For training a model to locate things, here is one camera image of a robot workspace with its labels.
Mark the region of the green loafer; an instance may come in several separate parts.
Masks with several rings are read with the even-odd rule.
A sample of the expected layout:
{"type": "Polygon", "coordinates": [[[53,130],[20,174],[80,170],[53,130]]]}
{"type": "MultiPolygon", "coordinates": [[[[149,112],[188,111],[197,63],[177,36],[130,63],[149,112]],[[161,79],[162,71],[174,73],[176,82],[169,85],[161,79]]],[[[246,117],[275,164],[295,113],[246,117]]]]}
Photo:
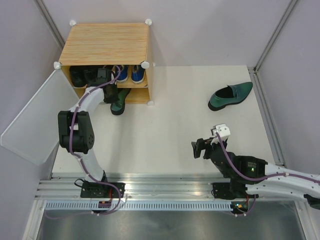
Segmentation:
{"type": "Polygon", "coordinates": [[[243,82],[236,85],[227,85],[217,90],[208,101],[208,108],[213,111],[219,111],[230,105],[242,103],[253,89],[252,82],[243,82]]]}
{"type": "Polygon", "coordinates": [[[111,113],[115,116],[122,115],[125,111],[126,97],[131,92],[130,88],[121,88],[118,92],[118,100],[110,105],[111,113]]]}

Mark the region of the black patent shoe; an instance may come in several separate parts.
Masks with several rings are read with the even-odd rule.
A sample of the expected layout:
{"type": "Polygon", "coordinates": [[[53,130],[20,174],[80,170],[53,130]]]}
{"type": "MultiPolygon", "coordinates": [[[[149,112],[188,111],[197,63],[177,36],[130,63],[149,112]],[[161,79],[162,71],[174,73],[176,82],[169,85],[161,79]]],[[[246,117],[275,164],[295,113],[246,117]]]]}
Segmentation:
{"type": "Polygon", "coordinates": [[[84,68],[79,65],[70,66],[69,68],[71,83],[76,88],[82,88],[87,84],[84,76],[84,68]]]}
{"type": "Polygon", "coordinates": [[[97,87],[110,82],[114,77],[113,71],[103,65],[88,66],[83,72],[87,87],[97,87]]]}

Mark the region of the blue sneaker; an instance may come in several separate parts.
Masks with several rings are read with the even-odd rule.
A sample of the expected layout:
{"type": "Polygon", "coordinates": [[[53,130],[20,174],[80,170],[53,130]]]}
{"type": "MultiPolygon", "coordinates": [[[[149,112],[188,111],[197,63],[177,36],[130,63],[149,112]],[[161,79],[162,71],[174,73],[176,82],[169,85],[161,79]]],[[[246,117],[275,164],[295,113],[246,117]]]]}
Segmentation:
{"type": "Polygon", "coordinates": [[[131,69],[131,80],[134,84],[140,84],[144,80],[145,69],[140,65],[133,65],[131,69]]]}
{"type": "Polygon", "coordinates": [[[119,74],[119,77],[117,78],[118,83],[124,83],[128,80],[128,65],[115,65],[113,67],[113,71],[115,75],[117,76],[119,74]]]}

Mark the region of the green loafer front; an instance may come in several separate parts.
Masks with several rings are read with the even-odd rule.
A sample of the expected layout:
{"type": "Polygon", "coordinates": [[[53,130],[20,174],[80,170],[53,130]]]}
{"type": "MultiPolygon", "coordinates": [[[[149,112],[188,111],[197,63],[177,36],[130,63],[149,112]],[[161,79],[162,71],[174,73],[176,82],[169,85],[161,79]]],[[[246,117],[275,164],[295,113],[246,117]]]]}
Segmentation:
{"type": "Polygon", "coordinates": [[[227,85],[217,90],[208,101],[208,108],[213,111],[219,111],[230,105],[242,103],[253,89],[252,82],[243,82],[236,85],[227,85]]]}

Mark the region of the white translucent cabinet door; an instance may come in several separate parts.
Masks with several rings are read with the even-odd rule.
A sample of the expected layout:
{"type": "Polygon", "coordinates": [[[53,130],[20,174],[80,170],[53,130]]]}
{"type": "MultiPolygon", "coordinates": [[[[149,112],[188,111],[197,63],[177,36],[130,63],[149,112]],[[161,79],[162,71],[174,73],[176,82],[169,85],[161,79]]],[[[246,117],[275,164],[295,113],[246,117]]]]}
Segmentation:
{"type": "Polygon", "coordinates": [[[0,136],[0,145],[40,166],[59,141],[58,113],[69,110],[78,95],[61,70],[54,70],[0,136]]]}

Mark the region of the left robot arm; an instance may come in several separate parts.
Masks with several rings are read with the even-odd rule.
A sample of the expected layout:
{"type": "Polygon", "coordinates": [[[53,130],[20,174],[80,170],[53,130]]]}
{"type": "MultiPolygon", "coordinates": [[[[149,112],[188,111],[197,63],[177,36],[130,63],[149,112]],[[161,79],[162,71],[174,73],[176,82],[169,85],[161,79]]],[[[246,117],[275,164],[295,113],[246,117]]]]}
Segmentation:
{"type": "Polygon", "coordinates": [[[59,144],[68,153],[74,156],[85,172],[81,185],[82,198],[113,198],[118,193],[118,198],[123,197],[123,187],[108,182],[105,171],[102,169],[93,150],[95,134],[90,115],[105,99],[105,89],[112,84],[121,74],[120,68],[113,73],[103,67],[97,70],[97,82],[85,90],[84,95],[69,110],[58,113],[59,144]]]}

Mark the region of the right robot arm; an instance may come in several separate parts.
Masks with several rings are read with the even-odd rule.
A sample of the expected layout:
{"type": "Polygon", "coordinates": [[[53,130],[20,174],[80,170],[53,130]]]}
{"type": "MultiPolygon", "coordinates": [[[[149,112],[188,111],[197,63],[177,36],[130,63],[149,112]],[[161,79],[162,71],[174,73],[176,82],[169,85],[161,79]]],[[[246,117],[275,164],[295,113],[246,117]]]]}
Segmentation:
{"type": "Polygon", "coordinates": [[[253,199],[264,196],[293,198],[307,202],[313,209],[320,208],[320,177],[297,172],[268,163],[254,156],[236,155],[227,151],[227,142],[214,138],[191,143],[195,159],[203,153],[220,171],[227,183],[212,183],[216,199],[253,199]]]}

